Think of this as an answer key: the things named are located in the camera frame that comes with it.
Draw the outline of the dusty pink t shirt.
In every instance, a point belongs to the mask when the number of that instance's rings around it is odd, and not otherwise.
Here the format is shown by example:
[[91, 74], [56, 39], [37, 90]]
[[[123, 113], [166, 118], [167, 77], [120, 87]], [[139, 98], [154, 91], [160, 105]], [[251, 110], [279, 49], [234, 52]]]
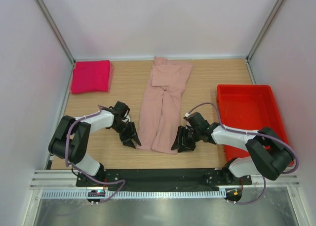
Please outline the dusty pink t shirt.
[[141, 150], [176, 154], [172, 146], [180, 126], [181, 96], [194, 65], [155, 57], [140, 108]]

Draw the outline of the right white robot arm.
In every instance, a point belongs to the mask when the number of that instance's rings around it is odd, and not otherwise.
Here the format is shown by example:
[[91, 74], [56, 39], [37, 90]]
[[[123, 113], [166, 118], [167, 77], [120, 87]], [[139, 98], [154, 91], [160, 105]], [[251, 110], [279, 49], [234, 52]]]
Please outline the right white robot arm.
[[222, 178], [227, 184], [236, 183], [246, 175], [257, 175], [275, 181], [295, 160], [295, 155], [285, 142], [270, 128], [246, 131], [229, 128], [221, 123], [208, 123], [200, 113], [184, 118], [186, 126], [179, 126], [171, 150], [193, 151], [196, 142], [229, 145], [248, 152], [247, 157], [235, 157], [224, 167]]

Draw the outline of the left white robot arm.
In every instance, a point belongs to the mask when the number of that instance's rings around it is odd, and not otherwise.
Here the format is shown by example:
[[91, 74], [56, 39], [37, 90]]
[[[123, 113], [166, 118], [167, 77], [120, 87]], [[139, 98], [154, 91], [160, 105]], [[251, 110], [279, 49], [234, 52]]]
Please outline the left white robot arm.
[[129, 117], [130, 108], [125, 103], [118, 101], [114, 106], [98, 107], [98, 112], [87, 116], [62, 117], [48, 146], [50, 154], [65, 160], [66, 166], [78, 170], [93, 186], [105, 184], [106, 176], [104, 166], [87, 153], [92, 133], [113, 129], [124, 146], [141, 145], [135, 123]]

